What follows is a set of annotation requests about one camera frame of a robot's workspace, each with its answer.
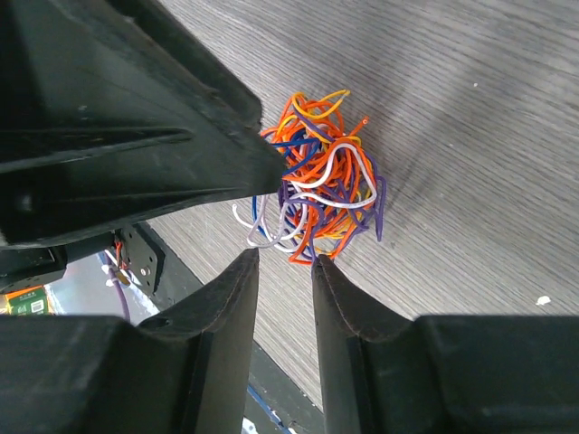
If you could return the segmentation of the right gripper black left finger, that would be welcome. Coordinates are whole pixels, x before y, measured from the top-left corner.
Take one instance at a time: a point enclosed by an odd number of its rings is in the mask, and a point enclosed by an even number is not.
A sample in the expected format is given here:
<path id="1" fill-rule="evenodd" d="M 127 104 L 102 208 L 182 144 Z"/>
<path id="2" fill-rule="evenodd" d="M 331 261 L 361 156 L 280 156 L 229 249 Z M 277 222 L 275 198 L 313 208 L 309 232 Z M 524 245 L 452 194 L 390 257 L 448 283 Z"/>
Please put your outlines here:
<path id="1" fill-rule="evenodd" d="M 4 433 L 238 433 L 260 256 L 138 325 L 116 316 L 3 316 Z"/>

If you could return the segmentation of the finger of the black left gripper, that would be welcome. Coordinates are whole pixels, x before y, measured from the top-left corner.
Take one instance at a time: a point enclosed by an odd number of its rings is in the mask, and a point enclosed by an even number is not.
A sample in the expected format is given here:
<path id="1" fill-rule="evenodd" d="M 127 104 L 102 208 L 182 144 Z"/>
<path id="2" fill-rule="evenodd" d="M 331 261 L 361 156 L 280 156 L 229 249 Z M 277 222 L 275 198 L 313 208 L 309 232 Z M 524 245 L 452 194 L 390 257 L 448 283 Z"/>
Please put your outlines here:
<path id="1" fill-rule="evenodd" d="M 158 1 L 1 4 L 1 244 L 272 193 L 259 99 Z"/>

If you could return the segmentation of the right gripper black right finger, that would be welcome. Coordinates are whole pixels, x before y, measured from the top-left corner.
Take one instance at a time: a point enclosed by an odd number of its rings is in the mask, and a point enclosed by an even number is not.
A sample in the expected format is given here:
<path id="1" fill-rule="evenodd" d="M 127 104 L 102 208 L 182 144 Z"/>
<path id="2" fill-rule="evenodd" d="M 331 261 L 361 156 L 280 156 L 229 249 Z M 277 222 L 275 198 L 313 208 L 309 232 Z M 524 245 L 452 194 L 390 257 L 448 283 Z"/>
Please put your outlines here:
<path id="1" fill-rule="evenodd" d="M 575 316 L 407 319 L 312 268 L 328 433 L 575 433 Z"/>

